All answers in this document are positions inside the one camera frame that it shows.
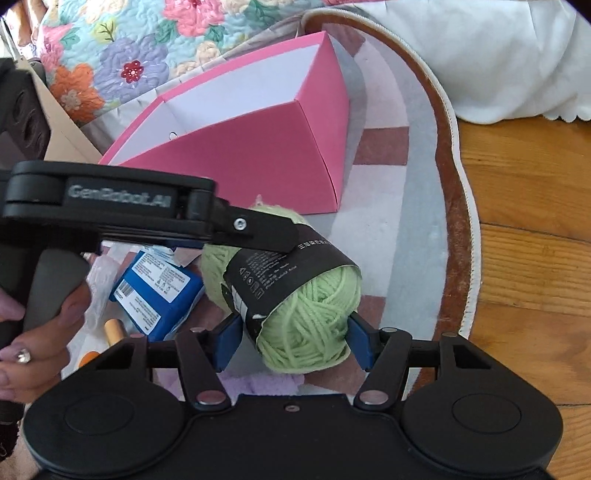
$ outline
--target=skein of yarn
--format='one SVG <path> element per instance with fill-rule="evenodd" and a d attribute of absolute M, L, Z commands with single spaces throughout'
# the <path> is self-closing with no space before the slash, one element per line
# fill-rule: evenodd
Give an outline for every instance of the skein of yarn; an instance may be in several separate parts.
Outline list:
<path fill-rule="evenodd" d="M 283 207 L 256 205 L 252 209 L 309 225 Z M 223 275 L 238 251 L 206 245 L 200 259 L 206 293 L 226 313 L 230 308 L 222 293 Z M 343 362 L 350 354 L 345 341 L 347 318 L 360 299 L 361 274 L 353 265 L 334 268 L 296 289 L 263 321 L 256 347 L 265 365 L 280 373 L 304 374 Z"/>

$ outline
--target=ring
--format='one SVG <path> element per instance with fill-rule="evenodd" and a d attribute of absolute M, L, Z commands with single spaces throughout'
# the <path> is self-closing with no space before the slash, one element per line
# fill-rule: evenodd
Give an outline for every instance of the ring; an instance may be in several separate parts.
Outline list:
<path fill-rule="evenodd" d="M 23 348 L 17 353 L 17 363 L 27 364 L 31 361 L 31 352 L 27 348 Z"/>

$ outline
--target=blue wet wipes package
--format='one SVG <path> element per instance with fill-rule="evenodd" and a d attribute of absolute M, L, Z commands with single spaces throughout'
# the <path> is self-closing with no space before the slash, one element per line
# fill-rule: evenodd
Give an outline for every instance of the blue wet wipes package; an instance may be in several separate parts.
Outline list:
<path fill-rule="evenodd" d="M 111 291 L 150 342 L 171 339 L 203 296 L 199 275 L 149 252 L 139 252 Z"/>

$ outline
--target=hand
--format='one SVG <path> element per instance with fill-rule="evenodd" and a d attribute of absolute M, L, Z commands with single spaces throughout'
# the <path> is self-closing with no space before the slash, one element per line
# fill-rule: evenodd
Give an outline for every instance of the hand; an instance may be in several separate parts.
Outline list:
<path fill-rule="evenodd" d="M 89 305 L 90 290 L 84 282 L 65 299 L 57 317 L 0 350 L 0 400 L 32 403 L 61 380 L 60 372 L 70 362 L 67 344 L 84 325 Z M 21 320 L 24 315 L 24 307 L 0 290 L 0 322 Z M 27 364 L 16 362 L 23 348 L 31 353 Z"/>

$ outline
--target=red flower center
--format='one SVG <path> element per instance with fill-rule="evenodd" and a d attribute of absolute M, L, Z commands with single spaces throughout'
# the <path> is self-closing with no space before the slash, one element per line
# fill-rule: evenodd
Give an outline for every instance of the red flower center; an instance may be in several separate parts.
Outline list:
<path fill-rule="evenodd" d="M 139 60 L 134 60 L 123 65 L 121 71 L 121 78 L 124 78 L 127 83 L 137 82 L 142 76 L 144 68 Z"/>

